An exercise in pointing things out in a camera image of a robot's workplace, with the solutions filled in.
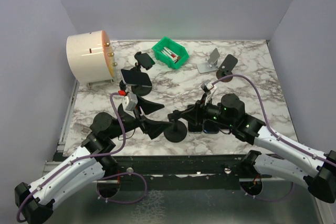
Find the black round base phone stand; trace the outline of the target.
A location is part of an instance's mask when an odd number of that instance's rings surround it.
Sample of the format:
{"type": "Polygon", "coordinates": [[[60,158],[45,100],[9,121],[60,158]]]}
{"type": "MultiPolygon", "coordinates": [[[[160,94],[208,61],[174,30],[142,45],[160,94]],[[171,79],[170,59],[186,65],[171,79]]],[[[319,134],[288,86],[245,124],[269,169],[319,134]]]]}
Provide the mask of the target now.
{"type": "Polygon", "coordinates": [[[165,138],[172,143],[183,141],[187,135],[187,127],[179,120],[181,118],[181,112],[174,110],[167,115],[167,118],[172,124],[164,130],[165,138]]]}

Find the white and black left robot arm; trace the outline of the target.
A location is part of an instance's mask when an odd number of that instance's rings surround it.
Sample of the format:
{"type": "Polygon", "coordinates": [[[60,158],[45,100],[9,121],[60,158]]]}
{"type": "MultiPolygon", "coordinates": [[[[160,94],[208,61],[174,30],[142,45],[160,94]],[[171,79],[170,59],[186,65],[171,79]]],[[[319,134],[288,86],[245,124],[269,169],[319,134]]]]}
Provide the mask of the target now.
{"type": "Polygon", "coordinates": [[[90,125],[90,133],[80,146],[48,174],[31,183],[20,183],[14,189],[19,223],[44,223],[54,210],[67,198],[89,183],[118,177],[118,163],[113,155],[126,144],[126,133],[140,128],[151,139],[158,137],[169,122],[149,120],[146,116],[164,108],[163,104],[143,99],[133,93],[117,93],[129,99],[124,110],[132,110],[135,116],[120,115],[116,105],[115,115],[98,113],[90,125]]]}

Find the black phone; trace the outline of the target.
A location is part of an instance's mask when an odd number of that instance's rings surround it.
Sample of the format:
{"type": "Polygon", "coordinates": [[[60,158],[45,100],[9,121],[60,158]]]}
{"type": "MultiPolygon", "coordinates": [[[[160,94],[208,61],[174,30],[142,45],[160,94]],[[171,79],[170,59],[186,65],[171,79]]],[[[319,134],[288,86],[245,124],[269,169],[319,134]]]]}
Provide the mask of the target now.
{"type": "Polygon", "coordinates": [[[219,126],[213,121],[205,121],[203,124],[203,132],[206,134],[217,134],[219,133],[219,126]]]}

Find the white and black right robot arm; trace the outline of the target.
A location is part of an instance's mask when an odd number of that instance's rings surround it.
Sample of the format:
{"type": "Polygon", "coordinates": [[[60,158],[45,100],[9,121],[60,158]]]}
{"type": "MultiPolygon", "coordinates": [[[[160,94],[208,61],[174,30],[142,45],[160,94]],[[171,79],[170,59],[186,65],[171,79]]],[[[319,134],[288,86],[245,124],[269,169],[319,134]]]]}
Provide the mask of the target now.
{"type": "Polygon", "coordinates": [[[266,122],[245,112],[245,104],[235,94],[222,96],[218,105],[204,99],[183,110],[175,110],[169,120],[183,118],[192,124],[213,121],[242,142],[256,145],[277,154],[279,161],[265,154],[256,154],[241,164],[246,177],[256,174],[280,177],[305,187],[314,197],[335,202],[335,151],[315,150],[273,130],[266,122]]]}

